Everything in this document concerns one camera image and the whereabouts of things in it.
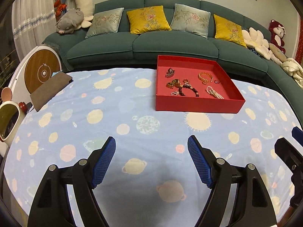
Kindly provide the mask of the red jewelry tray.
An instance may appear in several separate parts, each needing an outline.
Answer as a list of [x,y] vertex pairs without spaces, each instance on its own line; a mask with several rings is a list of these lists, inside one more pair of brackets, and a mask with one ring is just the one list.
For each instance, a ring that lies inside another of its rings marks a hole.
[[[166,78],[172,68],[175,74]],[[191,88],[166,87],[168,82],[188,79]],[[238,113],[245,99],[216,61],[183,56],[159,55],[156,77],[157,111]]]

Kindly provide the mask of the blue planet pattern tablecloth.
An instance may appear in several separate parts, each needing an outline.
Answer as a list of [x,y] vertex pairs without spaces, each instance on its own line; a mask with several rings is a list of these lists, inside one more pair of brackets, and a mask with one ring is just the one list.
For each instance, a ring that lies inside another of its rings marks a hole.
[[195,135],[231,165],[256,165],[282,218],[294,194],[291,172],[275,154],[278,138],[297,146],[299,122],[287,101],[265,87],[236,81],[245,104],[237,114],[157,112],[155,70],[72,73],[73,81],[31,111],[9,149],[4,175],[19,209],[29,213],[46,169],[72,166],[117,143],[94,190],[110,226],[194,226],[209,196],[187,150]]

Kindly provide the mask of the cream knotted cushion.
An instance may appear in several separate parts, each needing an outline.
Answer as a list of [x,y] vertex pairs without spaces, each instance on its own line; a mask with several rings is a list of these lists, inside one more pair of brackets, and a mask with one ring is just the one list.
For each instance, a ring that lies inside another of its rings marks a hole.
[[292,77],[296,83],[303,89],[303,69],[302,66],[293,58],[288,58],[282,63],[281,68],[290,77]]

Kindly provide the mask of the beige oval cushion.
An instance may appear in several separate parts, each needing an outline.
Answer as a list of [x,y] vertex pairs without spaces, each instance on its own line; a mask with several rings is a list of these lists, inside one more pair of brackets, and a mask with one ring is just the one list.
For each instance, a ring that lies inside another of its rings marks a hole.
[[287,60],[287,57],[285,56],[285,54],[279,48],[277,48],[274,44],[269,43],[269,48],[273,52],[275,57],[277,59],[279,59],[282,63],[284,63]]

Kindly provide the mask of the brown cloth pouch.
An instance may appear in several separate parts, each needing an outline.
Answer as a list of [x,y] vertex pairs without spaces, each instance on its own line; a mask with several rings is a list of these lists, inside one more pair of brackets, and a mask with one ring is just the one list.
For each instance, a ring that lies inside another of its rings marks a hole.
[[47,102],[49,102],[49,100],[56,96],[72,81],[72,77],[62,71],[50,77],[49,80],[43,83],[30,95],[34,109],[38,112]]

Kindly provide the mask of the white mouse ear mirror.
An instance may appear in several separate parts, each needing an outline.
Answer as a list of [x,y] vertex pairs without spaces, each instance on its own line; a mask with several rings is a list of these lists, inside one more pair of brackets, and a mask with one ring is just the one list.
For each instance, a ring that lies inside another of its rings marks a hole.
[[10,148],[17,130],[26,117],[28,107],[24,102],[16,103],[12,101],[12,91],[5,87],[1,92],[1,157],[4,157]]

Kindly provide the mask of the cream flower shaped cushion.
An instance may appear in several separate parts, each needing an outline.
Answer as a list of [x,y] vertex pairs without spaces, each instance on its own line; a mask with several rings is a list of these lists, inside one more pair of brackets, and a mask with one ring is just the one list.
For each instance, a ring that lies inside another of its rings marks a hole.
[[264,38],[260,30],[255,30],[254,28],[250,27],[249,30],[242,30],[242,35],[248,48],[254,49],[266,60],[271,59],[269,42]]

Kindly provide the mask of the red monkey plush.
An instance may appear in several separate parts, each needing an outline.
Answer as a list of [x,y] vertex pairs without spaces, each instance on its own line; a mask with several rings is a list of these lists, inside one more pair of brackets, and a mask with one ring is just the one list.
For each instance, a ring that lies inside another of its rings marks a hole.
[[285,27],[278,21],[272,19],[269,24],[269,31],[271,33],[271,43],[285,54],[286,50],[283,41],[283,37],[286,33]]

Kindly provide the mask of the white round wooden device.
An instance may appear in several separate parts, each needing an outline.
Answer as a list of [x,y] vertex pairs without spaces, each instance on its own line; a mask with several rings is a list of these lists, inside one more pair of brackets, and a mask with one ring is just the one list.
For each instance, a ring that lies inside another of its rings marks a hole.
[[55,50],[46,45],[35,47],[19,63],[8,84],[12,100],[28,103],[31,93],[61,70],[61,61]]

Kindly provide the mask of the right yellow embroidered cushion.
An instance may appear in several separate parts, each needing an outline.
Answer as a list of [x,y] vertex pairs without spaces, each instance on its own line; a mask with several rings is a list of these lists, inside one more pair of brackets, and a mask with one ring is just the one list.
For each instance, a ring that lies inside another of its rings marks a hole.
[[233,42],[247,48],[240,25],[215,14],[214,20],[216,26],[215,39]]

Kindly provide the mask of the yellow embroidered cushion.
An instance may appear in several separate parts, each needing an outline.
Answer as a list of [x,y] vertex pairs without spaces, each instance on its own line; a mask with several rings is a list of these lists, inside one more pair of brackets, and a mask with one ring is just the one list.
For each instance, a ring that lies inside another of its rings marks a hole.
[[214,20],[216,26],[215,39],[233,42],[247,48],[240,25],[215,14]]
[[163,6],[151,6],[127,12],[130,33],[140,35],[151,31],[171,31]]

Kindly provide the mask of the dark green sofa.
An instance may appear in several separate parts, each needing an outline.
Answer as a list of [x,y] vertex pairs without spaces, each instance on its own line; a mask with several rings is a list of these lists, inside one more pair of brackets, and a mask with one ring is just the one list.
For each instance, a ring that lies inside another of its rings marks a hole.
[[217,61],[232,75],[241,75],[247,81],[256,79],[298,106],[302,104],[302,89],[296,81],[273,61],[261,58],[254,52],[233,42],[215,37],[215,20],[209,20],[207,37],[183,31],[151,31],[131,34],[127,12],[149,6],[163,6],[166,19],[171,22],[175,4],[184,4],[219,15],[238,24],[242,29],[254,28],[271,38],[270,31],[252,19],[226,7],[199,0],[108,0],[95,5],[96,12],[123,8],[116,33],[87,38],[85,29],[68,35],[53,33],[44,44],[54,47],[66,70],[87,67],[112,66],[135,62],[142,66],[155,61],[160,54],[181,55]]

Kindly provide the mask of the left grey-green embroidered cushion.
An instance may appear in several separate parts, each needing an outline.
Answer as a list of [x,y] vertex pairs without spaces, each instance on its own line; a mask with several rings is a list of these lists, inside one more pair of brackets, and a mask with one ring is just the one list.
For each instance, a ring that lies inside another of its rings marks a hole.
[[117,33],[124,8],[96,13],[85,38],[100,34]]

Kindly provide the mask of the grey-green embroidered cushion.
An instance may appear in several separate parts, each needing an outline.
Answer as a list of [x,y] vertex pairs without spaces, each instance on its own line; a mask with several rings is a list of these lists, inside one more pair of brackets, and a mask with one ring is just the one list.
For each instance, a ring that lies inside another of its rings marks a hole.
[[170,27],[175,31],[183,31],[208,38],[211,13],[183,4],[175,4],[174,16]]
[[96,13],[85,38],[100,34],[117,33],[124,8]]

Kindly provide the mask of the grey plush animal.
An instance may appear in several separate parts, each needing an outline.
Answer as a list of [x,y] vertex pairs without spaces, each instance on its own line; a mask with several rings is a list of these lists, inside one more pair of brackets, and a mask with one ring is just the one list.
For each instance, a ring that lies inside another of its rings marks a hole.
[[81,10],[69,10],[56,23],[56,31],[61,35],[71,34],[75,30],[79,30],[81,28],[81,23],[83,22],[83,20],[84,14]]

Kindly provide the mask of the right grey-green embroidered cushion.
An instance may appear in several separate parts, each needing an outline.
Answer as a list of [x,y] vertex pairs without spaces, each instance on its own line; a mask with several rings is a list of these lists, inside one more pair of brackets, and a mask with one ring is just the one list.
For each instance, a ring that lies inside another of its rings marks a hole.
[[183,31],[208,38],[211,13],[183,4],[175,4],[174,16],[170,27],[175,31]]

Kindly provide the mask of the white sheer curtain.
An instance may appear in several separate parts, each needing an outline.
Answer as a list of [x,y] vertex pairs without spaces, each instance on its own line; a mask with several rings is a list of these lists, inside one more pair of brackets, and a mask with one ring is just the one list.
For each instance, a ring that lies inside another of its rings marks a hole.
[[19,60],[55,32],[55,0],[15,0],[12,4],[12,33]]

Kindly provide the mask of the left yellow embroidered cushion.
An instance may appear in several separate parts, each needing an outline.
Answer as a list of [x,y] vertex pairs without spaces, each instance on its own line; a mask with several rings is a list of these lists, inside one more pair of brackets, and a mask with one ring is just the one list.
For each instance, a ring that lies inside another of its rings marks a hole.
[[151,31],[171,31],[163,6],[151,6],[127,12],[130,33],[140,35]]

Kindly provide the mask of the orange red plush toy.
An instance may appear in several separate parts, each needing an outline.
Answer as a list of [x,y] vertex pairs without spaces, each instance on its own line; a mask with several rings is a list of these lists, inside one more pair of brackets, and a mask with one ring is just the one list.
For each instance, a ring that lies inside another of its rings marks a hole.
[[56,21],[61,18],[61,15],[65,11],[66,7],[67,5],[65,3],[61,3],[61,0],[56,0],[56,2],[54,3]]

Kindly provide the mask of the white plush cow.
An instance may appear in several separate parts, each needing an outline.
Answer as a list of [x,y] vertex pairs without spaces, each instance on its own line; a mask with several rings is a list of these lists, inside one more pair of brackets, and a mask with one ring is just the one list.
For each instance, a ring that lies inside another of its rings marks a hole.
[[94,19],[94,3],[93,0],[74,0],[76,9],[80,9],[84,14],[84,20],[81,23],[82,28],[88,28]]

